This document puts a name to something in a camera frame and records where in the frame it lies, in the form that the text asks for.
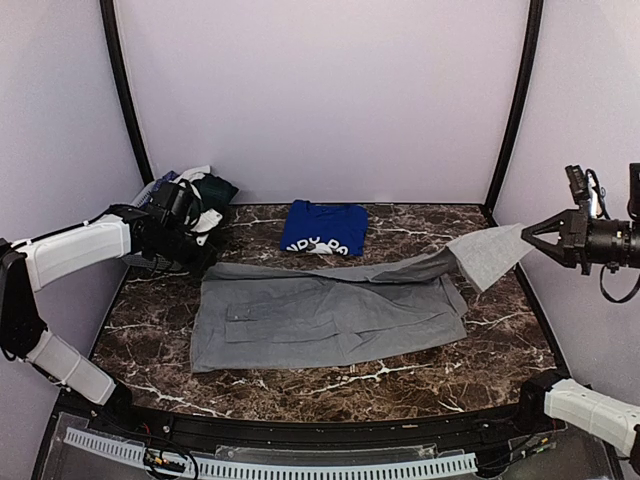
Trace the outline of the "right black frame post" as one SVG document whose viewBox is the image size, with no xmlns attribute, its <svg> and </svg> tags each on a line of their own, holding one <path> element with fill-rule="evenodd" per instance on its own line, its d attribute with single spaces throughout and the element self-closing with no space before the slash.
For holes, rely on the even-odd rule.
<svg viewBox="0 0 640 480">
<path fill-rule="evenodd" d="M 531 76 L 534 69 L 539 34 L 543 17 L 544 1 L 529 2 L 527 22 L 521 51 L 521 58 L 516 77 L 513 97 L 507 118 L 503 139 L 496 160 L 489 189 L 483 204 L 483 212 L 488 221 L 494 218 L 494 212 L 502 192 L 506 175 L 512 159 L 517 135 L 519 132 L 525 103 L 528 96 Z"/>
</svg>

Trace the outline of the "grey plastic laundry basket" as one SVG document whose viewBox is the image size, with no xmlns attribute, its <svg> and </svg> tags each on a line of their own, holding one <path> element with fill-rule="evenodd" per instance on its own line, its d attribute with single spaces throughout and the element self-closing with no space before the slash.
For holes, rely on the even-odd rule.
<svg viewBox="0 0 640 480">
<path fill-rule="evenodd" d="M 152 216 L 135 222 L 132 234 L 132 250 L 122 257 L 130 267 L 142 268 L 152 273 L 176 273 L 184 270 L 185 242 L 189 237 L 171 225 L 163 225 Z"/>
</svg>

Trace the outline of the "blue patterned garment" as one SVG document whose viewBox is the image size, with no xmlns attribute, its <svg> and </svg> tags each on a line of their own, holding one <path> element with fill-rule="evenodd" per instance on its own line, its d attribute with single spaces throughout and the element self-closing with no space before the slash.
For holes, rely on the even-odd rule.
<svg viewBox="0 0 640 480">
<path fill-rule="evenodd" d="M 153 186 L 151 187 L 152 191 L 157 191 L 163 184 L 171 183 L 179 177 L 179 174 L 173 170 L 170 170 L 165 175 L 157 179 Z"/>
</svg>

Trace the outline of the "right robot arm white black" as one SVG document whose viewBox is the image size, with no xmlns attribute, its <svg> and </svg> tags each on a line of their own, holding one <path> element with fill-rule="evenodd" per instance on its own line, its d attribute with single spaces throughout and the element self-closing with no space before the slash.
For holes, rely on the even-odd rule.
<svg viewBox="0 0 640 480">
<path fill-rule="evenodd" d="M 604 274 L 622 267 L 639 268 L 639 223 L 613 219 L 593 218 L 586 210 L 565 210 L 539 224 L 527 227 L 522 239 L 534 246 L 561 266 L 588 275 L 591 267 L 599 265 L 599 285 L 604 285 Z M 597 347 L 585 333 L 575 333 L 574 340 L 582 341 L 587 351 L 577 352 L 569 348 L 570 364 L 582 380 L 595 367 L 580 367 L 579 360 L 592 360 L 600 367 L 607 367 L 615 380 L 629 380 L 639 384 L 638 367 L 626 366 L 618 370 L 616 360 L 637 360 L 639 353 L 616 353 L 616 347 L 639 346 L 639 331 L 631 329 L 631 309 L 624 304 L 639 294 L 639 287 L 622 299 L 611 297 L 600 290 L 603 302 L 594 299 L 572 299 L 571 307 L 577 312 L 569 315 L 569 325 L 578 325 L 578 314 L 585 315 L 583 325 L 593 327 L 595 334 L 605 345 Z M 635 470 L 639 470 L 639 407 L 605 394 L 598 393 L 578 383 L 567 373 L 557 370 L 542 373 L 525 382 L 521 392 L 523 399 L 510 413 L 510 424 L 521 434 L 534 432 L 547 418 L 571 424 L 615 447 L 626 457 Z"/>
</svg>

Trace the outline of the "dark garment under pile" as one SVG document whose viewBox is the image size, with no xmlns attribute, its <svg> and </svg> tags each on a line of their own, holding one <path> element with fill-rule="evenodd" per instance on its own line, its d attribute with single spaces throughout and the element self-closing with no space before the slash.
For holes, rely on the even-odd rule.
<svg viewBox="0 0 640 480">
<path fill-rule="evenodd" d="M 206 209 L 226 208 L 239 192 L 239 189 L 229 181 L 211 174 L 205 174 L 201 179 L 194 180 L 193 185 Z"/>
</svg>

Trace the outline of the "blue printed t-shirt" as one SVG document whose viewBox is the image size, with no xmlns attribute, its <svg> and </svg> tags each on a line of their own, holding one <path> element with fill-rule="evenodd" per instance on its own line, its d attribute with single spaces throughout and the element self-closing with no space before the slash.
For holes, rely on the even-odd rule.
<svg viewBox="0 0 640 480">
<path fill-rule="evenodd" d="M 321 205 L 295 200 L 280 239 L 280 250 L 339 256 L 363 255 L 369 226 L 367 210 L 359 205 Z"/>
</svg>

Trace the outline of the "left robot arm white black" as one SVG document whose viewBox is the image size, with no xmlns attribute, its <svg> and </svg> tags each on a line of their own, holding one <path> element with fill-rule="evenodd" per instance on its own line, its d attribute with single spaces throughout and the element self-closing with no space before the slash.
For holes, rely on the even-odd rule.
<svg viewBox="0 0 640 480">
<path fill-rule="evenodd" d="M 186 227 L 127 204 L 110 206 L 92 220 L 41 237 L 1 242 L 1 352 L 26 362 L 59 386 L 102 408 L 101 417 L 120 436 L 141 427 L 129 389 L 52 331 L 36 295 L 95 265 L 130 254 L 159 256 L 202 275 L 216 257 Z"/>
</svg>

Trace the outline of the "dark green white garment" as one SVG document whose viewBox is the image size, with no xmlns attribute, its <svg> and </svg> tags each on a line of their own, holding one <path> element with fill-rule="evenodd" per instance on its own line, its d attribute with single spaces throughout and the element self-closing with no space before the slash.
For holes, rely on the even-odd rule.
<svg viewBox="0 0 640 480">
<path fill-rule="evenodd" d="M 182 172 L 176 177 L 173 182 L 179 184 L 181 181 L 195 182 L 203 179 L 206 175 L 211 174 L 211 167 L 209 165 L 195 167 Z"/>
</svg>

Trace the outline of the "grey button shirt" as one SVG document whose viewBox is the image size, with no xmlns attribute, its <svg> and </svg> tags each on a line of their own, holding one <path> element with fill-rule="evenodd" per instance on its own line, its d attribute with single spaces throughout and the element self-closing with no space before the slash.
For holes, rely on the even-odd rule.
<svg viewBox="0 0 640 480">
<path fill-rule="evenodd" d="M 219 263 L 202 282 L 191 370 L 350 366 L 461 340 L 468 307 L 451 275 L 486 291 L 532 251 L 523 229 L 478 230 L 393 263 L 321 270 Z"/>
</svg>

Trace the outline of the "black frame post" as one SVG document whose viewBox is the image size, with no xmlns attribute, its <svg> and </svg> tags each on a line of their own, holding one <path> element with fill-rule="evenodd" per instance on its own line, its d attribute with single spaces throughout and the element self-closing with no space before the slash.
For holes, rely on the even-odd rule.
<svg viewBox="0 0 640 480">
<path fill-rule="evenodd" d="M 100 0 L 99 6 L 112 76 L 125 128 L 138 172 L 142 181 L 147 184 L 154 179 L 154 176 L 146 147 L 144 145 L 142 131 L 139 126 L 133 96 L 128 81 L 116 18 L 115 2 L 113 0 Z"/>
<path fill-rule="evenodd" d="M 521 51 L 521 58 L 516 77 L 513 97 L 507 118 L 503 139 L 496 160 L 489 189 L 483 204 L 483 212 L 488 221 L 494 218 L 494 212 L 502 192 L 506 175 L 512 159 L 517 135 L 519 132 L 525 103 L 528 96 L 531 76 L 534 69 L 539 34 L 543 17 L 544 1 L 529 2 L 527 22 Z"/>
</svg>

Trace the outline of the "left black frame post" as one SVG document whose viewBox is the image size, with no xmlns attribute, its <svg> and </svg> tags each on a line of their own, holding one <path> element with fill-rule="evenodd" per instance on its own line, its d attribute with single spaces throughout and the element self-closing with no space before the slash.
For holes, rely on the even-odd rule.
<svg viewBox="0 0 640 480">
<path fill-rule="evenodd" d="M 113 0 L 100 0 L 99 6 L 112 76 L 125 128 L 138 172 L 142 181 L 147 184 L 154 179 L 154 176 L 146 147 L 144 145 L 142 131 L 139 126 L 133 96 L 128 81 L 116 18 L 115 2 Z"/>
</svg>

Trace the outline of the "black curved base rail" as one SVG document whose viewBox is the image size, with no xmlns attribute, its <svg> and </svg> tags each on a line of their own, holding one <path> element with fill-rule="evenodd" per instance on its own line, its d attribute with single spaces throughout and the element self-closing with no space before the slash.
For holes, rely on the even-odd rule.
<svg viewBox="0 0 640 480">
<path fill-rule="evenodd" d="M 99 432 L 143 440 L 152 446 L 176 444 L 184 450 L 212 453 L 222 446 L 259 449 L 348 450 L 434 445 L 440 452 L 462 449 L 481 456 L 504 455 L 524 439 L 551 435 L 557 453 L 591 453 L 600 442 L 561 422 L 540 424 L 536 437 L 518 431 L 510 417 L 514 405 L 417 419 L 347 423 L 287 423 L 213 418 L 132 406 L 123 420 L 103 414 L 74 393 L 62 392 L 52 417 L 61 413 L 86 420 Z"/>
</svg>

